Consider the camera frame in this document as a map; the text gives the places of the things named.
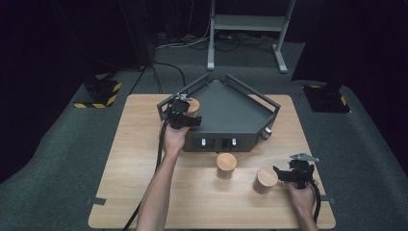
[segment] gray carpet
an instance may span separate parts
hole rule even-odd
[[[228,45],[217,43],[225,49]],[[181,68],[187,83],[205,73],[228,73],[261,93],[291,96],[311,151],[320,158],[317,167],[326,192],[335,200],[334,230],[408,230],[408,179],[352,90],[341,89],[352,113],[317,114],[301,86],[318,83],[291,82],[303,46],[284,43],[287,74],[279,73],[270,44],[217,50],[214,71],[206,69],[206,50],[159,49],[155,60]],[[175,68],[154,67],[164,93],[183,87]],[[91,230],[87,199],[96,195],[126,97],[139,75],[132,70],[115,75],[122,87],[111,108],[66,105],[32,161],[0,185],[0,230]],[[151,68],[133,93],[158,93]]]

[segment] dark background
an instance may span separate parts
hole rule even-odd
[[[194,1],[191,33],[198,37],[208,25],[209,2]],[[140,67],[139,41],[130,36],[118,1],[60,3],[0,2],[1,182],[30,161],[89,71]],[[287,7],[286,0],[234,3],[217,1],[217,10],[284,15]],[[146,8],[152,32],[166,31],[171,39],[186,34],[191,1],[155,0]],[[405,171],[407,12],[404,0],[297,1],[286,36],[286,41],[307,42],[293,80],[327,82],[340,66],[344,84],[359,97]]]

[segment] shelf leg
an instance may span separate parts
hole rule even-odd
[[[214,27],[216,20],[216,0],[211,0],[210,15],[210,44],[208,45],[208,62],[207,69],[214,70]]]
[[[279,34],[278,43],[272,46],[273,53],[275,54],[276,61],[278,62],[279,70],[281,73],[288,72],[288,69],[286,68],[286,65],[285,65],[285,61],[283,60],[281,48],[282,48],[283,41],[285,39],[286,31],[288,30],[289,22],[291,21],[292,11],[293,11],[295,2],[296,0],[291,0],[289,2],[288,10],[286,11],[286,15],[285,15],[285,21],[282,26],[282,31]]]

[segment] black case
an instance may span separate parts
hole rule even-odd
[[[201,125],[187,133],[183,148],[187,152],[250,151],[259,139],[268,139],[280,109],[279,104],[231,75],[211,79],[206,74],[157,105],[161,120],[166,117],[166,104],[178,94],[200,102]],[[274,111],[248,94],[255,94]]]

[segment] human arm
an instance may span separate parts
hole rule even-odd
[[[311,184],[307,184],[303,190],[298,190],[292,182],[286,182],[291,194],[292,205],[297,215],[302,231],[316,231],[318,226],[313,219],[313,207],[316,202],[315,190]]]
[[[166,127],[164,136],[165,156],[153,175],[140,205],[136,230],[164,230],[170,199],[171,179],[189,128],[175,130]]]

